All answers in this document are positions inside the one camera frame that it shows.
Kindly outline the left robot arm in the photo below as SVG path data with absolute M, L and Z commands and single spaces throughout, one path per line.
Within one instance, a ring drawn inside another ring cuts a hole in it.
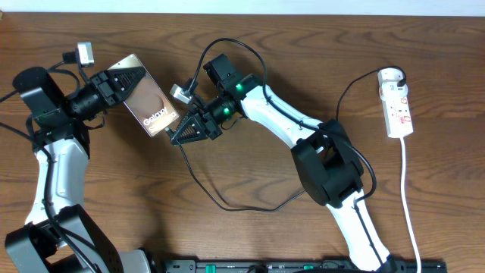
M 99 72 L 69 96 L 51 73 L 31 67 L 13 80 L 31 110 L 22 136 L 33 145 L 39 178 L 25 225 L 5 238 L 7 254 L 20 272 L 154 272 L 144 249 L 118 252 L 84 209 L 91 129 L 85 123 L 124 102 L 145 68 Z

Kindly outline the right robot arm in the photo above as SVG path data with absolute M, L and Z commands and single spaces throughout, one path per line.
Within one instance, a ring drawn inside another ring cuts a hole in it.
M 175 146 L 215 139 L 221 125 L 239 113 L 283 141 L 290 149 L 304 191 L 330 210 L 339 227 L 354 266 L 362 271 L 395 272 L 397 264 L 383 245 L 368 213 L 361 176 L 374 176 L 368 160 L 351 144 L 335 119 L 327 123 L 304 115 L 280 99 L 265 78 L 242 75 L 221 54 L 200 64 L 218 95 L 204 102 L 195 95 L 197 82 L 174 85 L 171 95 L 189 110 L 176 130 L 167 133 Z

